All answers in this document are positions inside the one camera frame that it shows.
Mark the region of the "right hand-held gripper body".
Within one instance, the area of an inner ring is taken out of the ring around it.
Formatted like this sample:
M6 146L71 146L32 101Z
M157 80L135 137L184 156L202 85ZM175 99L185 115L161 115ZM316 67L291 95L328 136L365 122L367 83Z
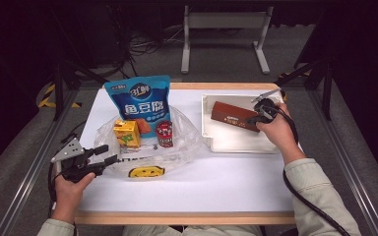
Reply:
M279 91L280 89L276 88L264 92L252 100L252 102L255 102L253 109L257 112L256 116L259 116L258 122L269 124L277 117L279 109L276 107L275 103L269 99L269 96Z

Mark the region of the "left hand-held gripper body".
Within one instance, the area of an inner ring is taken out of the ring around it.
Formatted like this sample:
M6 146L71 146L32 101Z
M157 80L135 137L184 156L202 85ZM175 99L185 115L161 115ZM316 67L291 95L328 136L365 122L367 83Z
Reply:
M101 175L105 166L104 161L89 164L89 159L94 155L94 149L86 149L81 146L77 138L67 141L51 158L56 166L56 173L61 174L66 180L77 183L89 173Z

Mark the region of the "brown rectangular box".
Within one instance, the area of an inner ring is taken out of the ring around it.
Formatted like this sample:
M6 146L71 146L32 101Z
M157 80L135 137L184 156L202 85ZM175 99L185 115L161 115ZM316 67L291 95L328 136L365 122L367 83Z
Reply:
M211 119L245 130L258 132L259 129L255 123L247 122L249 118L256 115L255 111L216 101L213 106Z

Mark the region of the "white plastic tray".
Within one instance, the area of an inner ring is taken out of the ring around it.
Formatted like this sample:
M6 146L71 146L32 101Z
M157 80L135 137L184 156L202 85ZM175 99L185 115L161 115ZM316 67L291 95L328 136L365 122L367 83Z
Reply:
M214 152L278 153L263 132L253 132L211 119L216 101L254 111L253 95L203 94L202 130L204 143Z

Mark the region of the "yellow drink carton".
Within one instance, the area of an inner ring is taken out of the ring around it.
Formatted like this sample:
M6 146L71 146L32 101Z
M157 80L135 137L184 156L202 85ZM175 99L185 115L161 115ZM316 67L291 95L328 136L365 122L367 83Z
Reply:
M116 120L113 127L117 142L127 148L138 148L141 145L140 132L136 121Z

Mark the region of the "clear printed plastic bag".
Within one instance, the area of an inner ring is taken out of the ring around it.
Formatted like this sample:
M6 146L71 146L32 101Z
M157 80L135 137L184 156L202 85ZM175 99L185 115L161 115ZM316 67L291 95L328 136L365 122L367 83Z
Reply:
M94 157L100 161L117 155L118 161L108 169L124 178L158 177L190 162L202 147L200 133L192 122L177 108L170 107L172 147L162 147L158 138L141 139L139 147L124 147L118 143L113 126L117 117L102 125L95 134L94 146L108 145L108 152Z

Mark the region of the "person's right hand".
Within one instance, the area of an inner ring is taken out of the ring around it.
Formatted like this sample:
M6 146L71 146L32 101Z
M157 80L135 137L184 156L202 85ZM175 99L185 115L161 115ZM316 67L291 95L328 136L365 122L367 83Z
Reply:
M267 138L279 148L285 165L305 158L304 152L295 141L290 126L281 114L269 124L258 122L256 127L264 132Z

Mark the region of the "person's left hand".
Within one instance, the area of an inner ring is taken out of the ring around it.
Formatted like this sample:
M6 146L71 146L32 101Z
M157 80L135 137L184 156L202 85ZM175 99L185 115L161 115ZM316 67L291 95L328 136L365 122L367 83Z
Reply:
M89 173L78 183L73 183L58 176L55 179L56 206L51 218L73 224L83 193L94 178L95 174Z

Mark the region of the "blue snack packet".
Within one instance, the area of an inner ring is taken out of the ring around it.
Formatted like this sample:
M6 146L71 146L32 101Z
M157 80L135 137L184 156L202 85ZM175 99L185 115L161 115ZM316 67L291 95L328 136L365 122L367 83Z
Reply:
M105 83L104 88L120 117L137 122L142 138L153 138L157 123L170 120L170 76L134 77Z

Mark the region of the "red can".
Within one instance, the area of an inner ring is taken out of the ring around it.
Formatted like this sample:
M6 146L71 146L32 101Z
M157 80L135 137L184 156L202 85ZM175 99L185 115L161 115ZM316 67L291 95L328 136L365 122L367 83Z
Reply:
M160 121L156 126L157 142L161 147L173 147L172 123L170 121Z

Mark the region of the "yellow black hazard tape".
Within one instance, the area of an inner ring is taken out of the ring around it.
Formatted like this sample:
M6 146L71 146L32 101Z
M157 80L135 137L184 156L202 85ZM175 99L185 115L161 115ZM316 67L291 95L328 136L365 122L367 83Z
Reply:
M55 84L54 83L51 83L48 88L46 89L44 95L43 95L43 98L42 100L39 102L38 106L39 107L51 107L51 108L55 108L56 107L56 103L55 102L50 102L49 101L49 98L50 96L52 95L52 93L55 91Z

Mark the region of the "white table mat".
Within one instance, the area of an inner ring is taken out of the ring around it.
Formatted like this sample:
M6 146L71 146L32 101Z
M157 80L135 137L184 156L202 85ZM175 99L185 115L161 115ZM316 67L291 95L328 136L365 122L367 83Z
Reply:
M173 89L169 104L202 130L203 94L248 94L260 90ZM291 211L278 153L214 152L205 143L195 157L159 177L124 178L106 168L85 190L89 212L279 212Z

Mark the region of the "white metal stand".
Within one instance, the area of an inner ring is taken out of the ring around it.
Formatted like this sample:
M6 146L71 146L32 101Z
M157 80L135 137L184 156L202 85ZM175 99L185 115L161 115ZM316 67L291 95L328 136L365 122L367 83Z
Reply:
M188 74L190 66L190 29L257 29L260 36L252 42L260 68L264 75L270 74L263 46L270 26L274 8L268 7L259 12L192 12L184 9L184 44L181 60L181 73Z

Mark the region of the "person's torso in light clothing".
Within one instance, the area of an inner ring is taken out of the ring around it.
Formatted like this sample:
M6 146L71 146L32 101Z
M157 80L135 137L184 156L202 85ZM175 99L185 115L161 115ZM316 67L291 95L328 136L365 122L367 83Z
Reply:
M251 225L130 225L122 236L263 236L259 226Z

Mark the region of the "aluminium floor rail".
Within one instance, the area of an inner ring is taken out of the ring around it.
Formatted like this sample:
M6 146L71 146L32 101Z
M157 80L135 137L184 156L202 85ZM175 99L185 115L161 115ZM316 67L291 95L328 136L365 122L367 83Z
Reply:
M71 103L78 94L77 90L68 90L63 100L64 108L59 113L58 119L53 121L47 129L47 134L35 155L30 168L22 180L15 197L0 222L0 236L9 236L12 231L44 164L48 161L50 147L58 135L60 127L69 112Z
M353 167L349 155L341 142L341 139L331 121L328 121L322 109L322 101L320 100L316 91L308 92L314 108L317 110L319 119L328 133L331 143L334 146L337 154L337 160L344 172L351 191L359 205L359 208L370 228L373 236L378 236L378 213L372 201L370 200L365 187Z

